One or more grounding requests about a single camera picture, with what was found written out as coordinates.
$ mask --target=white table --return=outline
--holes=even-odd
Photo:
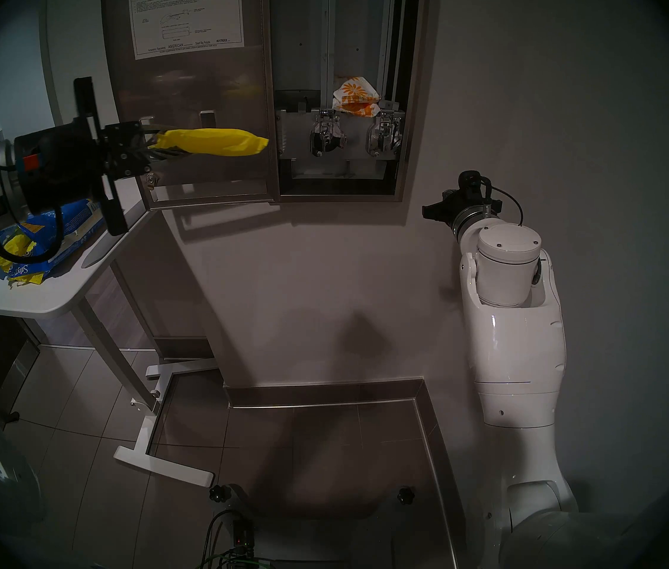
[[[137,232],[142,230],[153,216],[153,212],[145,211],[135,179],[116,182],[121,207],[130,226],[129,232],[119,237],[111,237],[108,232],[103,233],[82,253],[61,263],[57,270],[53,271],[52,276],[40,285],[8,286],[7,281],[0,280],[0,315],[49,319],[70,311],[105,364],[132,396],[133,405],[146,410],[134,450],[119,447],[115,457],[153,473],[210,487],[213,473],[150,457],[147,450],[171,377],[179,373],[215,369],[215,359],[149,366],[146,376],[158,378],[158,385],[150,392],[118,350],[111,335],[84,297],[95,280],[115,261],[118,253],[134,239]]]

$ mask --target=white stand base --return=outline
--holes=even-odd
[[[165,477],[179,481],[186,481],[200,485],[201,487],[210,487],[213,483],[215,473],[210,471],[203,471],[195,469],[191,466],[179,465],[171,461],[158,459],[147,454],[150,448],[150,443],[153,440],[153,432],[158,423],[158,417],[161,414],[161,407],[168,391],[168,385],[171,383],[171,378],[174,375],[182,373],[194,373],[197,371],[209,371],[217,369],[216,359],[200,359],[194,361],[184,361],[183,363],[170,363],[168,365],[151,365],[147,368],[146,377],[148,379],[158,379],[158,384],[155,386],[153,395],[155,396],[155,407],[153,412],[148,412],[145,420],[142,421],[142,427],[139,429],[137,436],[137,443],[134,449],[126,447],[118,447],[113,457],[132,466],[139,467],[151,473],[158,473]],[[137,407],[142,407],[142,404],[133,399],[132,403]]]

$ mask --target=instruction label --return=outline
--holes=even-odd
[[[245,46],[242,0],[129,0],[134,58]]]

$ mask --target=table leg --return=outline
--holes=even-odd
[[[126,357],[118,350],[116,343],[113,342],[111,335],[98,320],[97,315],[86,298],[71,308],[73,317],[79,322],[79,326],[84,330],[92,346],[95,347],[102,357],[103,361],[110,368],[116,379],[123,385],[123,388],[129,392],[139,404],[145,406],[150,412],[157,413],[158,401],[151,394],[145,384],[142,383]]]
[[[153,440],[153,432],[155,431],[155,425],[158,423],[161,405],[168,391],[168,385],[171,383],[171,377],[175,374],[189,373],[195,370],[205,371],[216,369],[215,359],[148,367],[148,377],[159,378],[155,391],[151,394],[147,390],[147,387],[145,387],[145,384],[137,377],[132,366],[123,357],[121,351],[118,350],[111,335],[101,324],[101,321],[98,320],[89,302],[85,298],[82,298],[75,307],[71,308],[71,313],[73,313],[73,317],[79,322],[79,326],[82,327],[89,341],[92,342],[92,346],[100,353],[105,364],[110,367],[113,374],[116,375],[116,378],[129,394],[134,396],[132,402],[142,404],[147,408],[145,419],[142,421],[142,428],[139,429],[139,435],[137,436],[134,448],[119,446],[113,457],[151,473],[158,473],[158,475],[172,477],[173,479],[186,481],[194,485],[200,485],[201,487],[210,487],[213,483],[214,473],[195,469],[187,465],[179,465],[165,459],[159,459],[147,454],[147,451]]]
[[[216,359],[200,359],[182,363],[151,365],[147,368],[147,378],[158,379],[158,384],[155,386],[155,394],[158,396],[158,402],[162,403],[168,393],[168,386],[171,384],[174,375],[208,371],[217,368]],[[153,441],[153,432],[155,431],[155,426],[158,424],[158,415],[160,412],[160,409],[158,409],[158,413],[156,414],[146,413],[134,448],[120,446],[116,449],[113,457],[151,473],[158,473],[158,475],[200,485],[201,487],[210,487],[215,478],[215,473],[203,469],[195,469],[191,466],[179,465],[178,463],[172,463],[171,461],[147,454],[150,443]]]

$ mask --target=red button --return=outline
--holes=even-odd
[[[39,155],[29,155],[23,157],[24,171],[34,171],[39,168]]]

